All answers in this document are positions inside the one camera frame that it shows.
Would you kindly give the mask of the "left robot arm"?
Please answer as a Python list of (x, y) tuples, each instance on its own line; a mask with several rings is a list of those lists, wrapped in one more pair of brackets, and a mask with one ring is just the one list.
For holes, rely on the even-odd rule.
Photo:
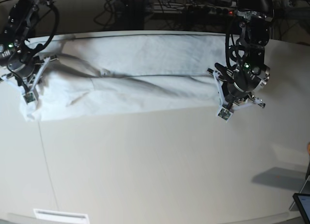
[(237, 0), (233, 19), (225, 34), (226, 65), (215, 63), (208, 73), (214, 77), (218, 94), (218, 117), (229, 121), (236, 110), (265, 103), (255, 96), (270, 79), (264, 63), (270, 39), (273, 0)]

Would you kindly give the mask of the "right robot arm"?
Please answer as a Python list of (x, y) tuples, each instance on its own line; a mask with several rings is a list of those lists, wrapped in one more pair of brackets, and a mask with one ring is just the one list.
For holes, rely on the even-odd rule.
[[(54, 25), (44, 44), (30, 48), (26, 42), (34, 35), (40, 22), (39, 7), (47, 6), (54, 13)], [(13, 77), (26, 103), (38, 100), (36, 85), (42, 77), (48, 63), (54, 56), (41, 59), (38, 55), (52, 41), (60, 21), (60, 14), (53, 0), (18, 0), (11, 8), (7, 23), (0, 33), (0, 65), (6, 67), (9, 74), (1, 81), (10, 82)]]

